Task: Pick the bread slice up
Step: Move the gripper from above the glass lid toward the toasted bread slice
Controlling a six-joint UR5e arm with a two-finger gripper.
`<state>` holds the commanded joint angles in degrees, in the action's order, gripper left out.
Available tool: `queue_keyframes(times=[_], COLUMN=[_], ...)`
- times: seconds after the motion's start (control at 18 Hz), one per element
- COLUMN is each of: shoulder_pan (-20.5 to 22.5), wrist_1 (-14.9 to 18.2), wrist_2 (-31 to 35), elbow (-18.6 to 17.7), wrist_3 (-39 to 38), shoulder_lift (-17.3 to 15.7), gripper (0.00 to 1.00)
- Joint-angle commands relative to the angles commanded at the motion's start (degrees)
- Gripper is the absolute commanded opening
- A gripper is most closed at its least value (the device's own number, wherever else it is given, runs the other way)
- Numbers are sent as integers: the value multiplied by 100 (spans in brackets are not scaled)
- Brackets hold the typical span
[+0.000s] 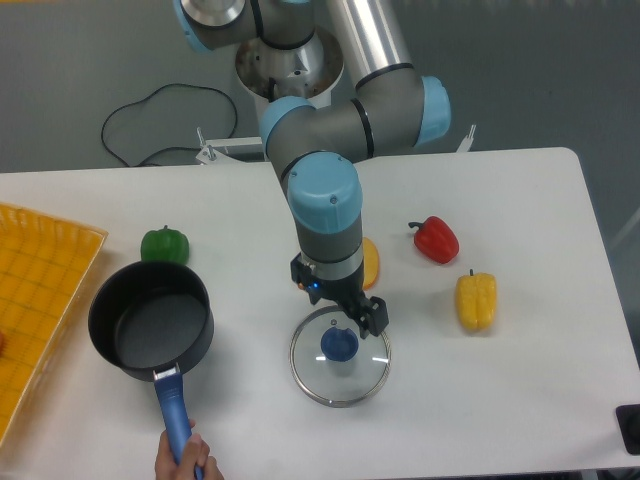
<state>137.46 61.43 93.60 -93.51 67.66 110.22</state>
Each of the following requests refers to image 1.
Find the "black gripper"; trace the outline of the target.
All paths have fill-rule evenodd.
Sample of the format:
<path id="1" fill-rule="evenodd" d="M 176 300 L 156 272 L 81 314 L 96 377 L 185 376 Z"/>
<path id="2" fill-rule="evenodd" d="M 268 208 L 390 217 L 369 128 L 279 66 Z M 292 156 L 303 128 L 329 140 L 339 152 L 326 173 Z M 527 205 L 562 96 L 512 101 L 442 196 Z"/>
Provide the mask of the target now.
<path id="1" fill-rule="evenodd" d="M 361 337 L 379 337 L 389 324 L 386 302 L 363 292 L 364 262 L 343 268 L 335 264 L 305 262 L 298 254 L 290 263 L 292 281 L 305 291 L 312 305 L 319 300 L 333 301 L 348 317 L 357 317 Z"/>

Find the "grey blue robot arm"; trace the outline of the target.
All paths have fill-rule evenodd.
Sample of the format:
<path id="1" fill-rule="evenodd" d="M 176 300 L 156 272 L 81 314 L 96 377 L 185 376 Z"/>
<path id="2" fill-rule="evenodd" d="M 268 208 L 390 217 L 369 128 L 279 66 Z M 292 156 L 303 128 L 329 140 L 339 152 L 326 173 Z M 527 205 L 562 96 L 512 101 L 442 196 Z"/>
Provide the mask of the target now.
<path id="1" fill-rule="evenodd" d="M 254 62 L 237 75 L 268 100 L 259 130 L 298 235 L 293 281 L 312 302 L 335 302 L 362 336 L 378 336 L 388 314 L 363 290 L 355 164 L 442 137 L 451 107 L 442 83 L 416 72 L 390 2 L 327 7 L 336 66 L 309 1 L 178 1 L 174 11 L 193 48 L 234 44 Z"/>

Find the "person's hand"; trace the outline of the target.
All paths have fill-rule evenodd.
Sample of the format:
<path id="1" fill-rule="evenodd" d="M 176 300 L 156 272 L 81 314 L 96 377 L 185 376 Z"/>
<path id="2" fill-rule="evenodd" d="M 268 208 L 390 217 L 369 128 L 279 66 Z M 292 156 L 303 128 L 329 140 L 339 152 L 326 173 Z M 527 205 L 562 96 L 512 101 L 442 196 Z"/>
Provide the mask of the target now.
<path id="1" fill-rule="evenodd" d="M 187 441 L 181 461 L 175 462 L 167 431 L 159 437 L 154 472 L 156 479 L 195 479 L 195 470 L 200 468 L 206 480 L 224 480 L 217 460 L 210 453 L 209 444 L 200 434 L 194 433 Z"/>

